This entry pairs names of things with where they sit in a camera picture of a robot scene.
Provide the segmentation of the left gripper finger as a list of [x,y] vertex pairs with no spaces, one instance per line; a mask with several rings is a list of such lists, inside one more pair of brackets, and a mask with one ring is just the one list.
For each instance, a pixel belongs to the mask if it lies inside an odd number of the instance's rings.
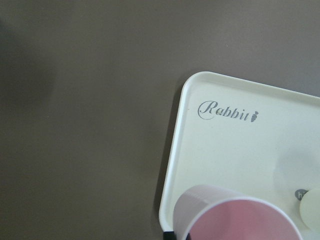
[[164,225],[162,239],[163,240],[175,240],[175,232],[172,225]]

